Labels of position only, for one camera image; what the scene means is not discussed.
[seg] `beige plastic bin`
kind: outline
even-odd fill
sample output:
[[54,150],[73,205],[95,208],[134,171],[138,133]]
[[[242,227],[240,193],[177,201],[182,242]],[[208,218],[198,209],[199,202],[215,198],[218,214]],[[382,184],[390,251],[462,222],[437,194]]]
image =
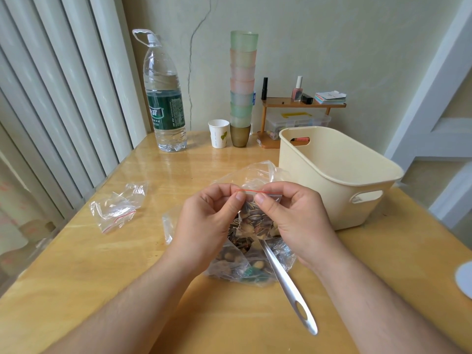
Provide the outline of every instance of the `beige plastic bin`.
[[[290,143],[301,137],[310,142]],[[393,161],[331,128],[288,128],[280,140],[279,166],[294,182],[320,193],[335,230],[362,225],[404,174]]]

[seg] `bag of sunflower seeds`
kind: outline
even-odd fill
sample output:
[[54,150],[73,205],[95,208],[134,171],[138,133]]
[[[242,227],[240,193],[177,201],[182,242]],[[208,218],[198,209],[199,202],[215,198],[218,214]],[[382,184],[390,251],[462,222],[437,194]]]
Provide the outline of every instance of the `bag of sunflower seeds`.
[[[296,256],[280,237],[277,224],[253,201],[258,189],[273,181],[290,181],[290,175],[270,161],[251,164],[215,181],[239,185],[246,193],[246,201],[228,229],[223,248],[210,263],[205,275],[258,286],[276,281],[259,239],[266,240],[286,271],[292,268]],[[276,201],[282,198],[280,194],[268,193],[268,196]],[[166,244],[172,241],[181,208],[181,205],[176,206],[162,216]]]

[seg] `green bottle label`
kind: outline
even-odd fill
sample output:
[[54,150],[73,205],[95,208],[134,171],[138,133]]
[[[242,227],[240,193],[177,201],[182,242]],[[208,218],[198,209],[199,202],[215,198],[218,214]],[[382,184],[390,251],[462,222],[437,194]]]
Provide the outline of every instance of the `green bottle label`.
[[157,97],[147,94],[154,129],[174,130],[185,125],[182,95]]

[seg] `white paper cup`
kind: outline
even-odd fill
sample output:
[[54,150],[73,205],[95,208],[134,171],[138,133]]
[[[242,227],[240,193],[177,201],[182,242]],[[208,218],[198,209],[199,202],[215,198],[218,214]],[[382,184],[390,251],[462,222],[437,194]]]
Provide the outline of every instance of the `white paper cup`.
[[229,136],[229,122],[224,119],[213,119],[208,122],[211,145],[213,148],[226,147]]

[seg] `person's left hand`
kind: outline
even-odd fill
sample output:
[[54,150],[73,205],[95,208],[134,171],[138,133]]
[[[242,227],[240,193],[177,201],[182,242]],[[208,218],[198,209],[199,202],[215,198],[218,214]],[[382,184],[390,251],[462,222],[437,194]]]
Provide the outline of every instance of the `person's left hand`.
[[206,270],[227,239],[246,195],[234,184],[213,184],[184,202],[168,251],[195,276]]

